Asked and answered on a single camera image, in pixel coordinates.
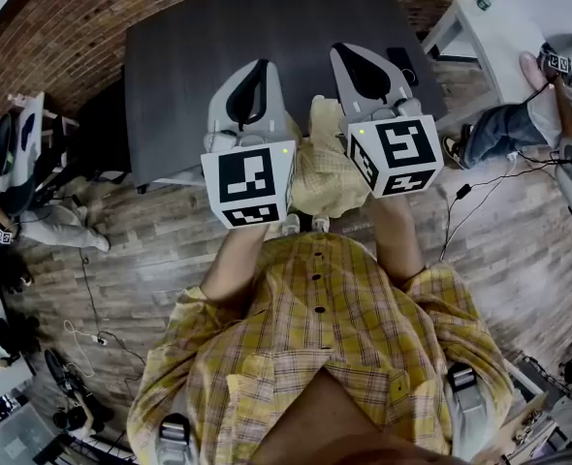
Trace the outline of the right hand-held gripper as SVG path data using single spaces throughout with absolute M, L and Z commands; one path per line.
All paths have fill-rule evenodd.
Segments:
M 433 117 L 407 98 L 401 69 L 348 43 L 335 44 L 330 59 L 346 114 L 339 121 L 346 156 L 370 193 L 383 199 L 427 190 L 444 166 L 439 136 Z M 374 107 L 381 103 L 393 105 Z

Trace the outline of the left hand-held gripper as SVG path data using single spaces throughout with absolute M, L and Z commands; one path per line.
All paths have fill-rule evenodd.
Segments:
M 217 133 L 205 136 L 202 171 L 210 208 L 229 230 L 276 224 L 287 216 L 298 140 L 235 135 L 253 125 L 274 132 L 284 124 L 284 111 L 279 74 L 268 59 L 233 73 L 209 102 L 208 127 Z

